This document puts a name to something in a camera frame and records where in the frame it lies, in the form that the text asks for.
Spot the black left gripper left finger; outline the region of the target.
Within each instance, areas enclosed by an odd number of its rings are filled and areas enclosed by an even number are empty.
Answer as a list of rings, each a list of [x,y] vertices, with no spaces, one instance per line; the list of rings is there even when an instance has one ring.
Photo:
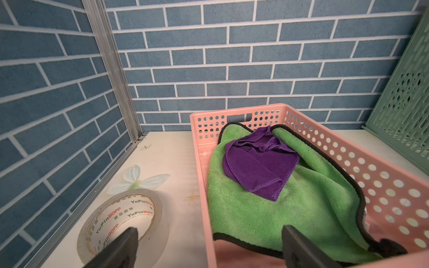
[[[138,249],[138,230],[130,227],[84,268],[133,268]]]

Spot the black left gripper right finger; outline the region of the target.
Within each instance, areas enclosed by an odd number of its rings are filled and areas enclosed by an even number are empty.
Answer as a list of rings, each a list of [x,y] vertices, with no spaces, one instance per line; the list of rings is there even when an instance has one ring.
[[[288,268],[342,268],[291,225],[283,226],[282,243]]]

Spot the green grey microfibre cloth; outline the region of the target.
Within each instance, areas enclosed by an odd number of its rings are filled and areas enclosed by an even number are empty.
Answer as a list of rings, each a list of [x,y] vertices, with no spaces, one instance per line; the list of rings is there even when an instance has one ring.
[[[208,171],[208,212],[215,241],[282,258],[282,229],[295,227],[342,266],[361,265],[406,254],[391,240],[375,240],[365,228],[366,200],[358,183],[332,158],[284,125],[274,136],[301,157],[277,201],[247,192],[222,167],[225,146],[255,130],[227,124]]]

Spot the purple square dishcloth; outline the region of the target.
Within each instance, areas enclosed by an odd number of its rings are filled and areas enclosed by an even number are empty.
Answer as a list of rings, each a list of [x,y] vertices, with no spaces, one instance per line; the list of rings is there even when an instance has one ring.
[[[226,144],[222,167],[247,192],[275,202],[300,159],[268,126]]]

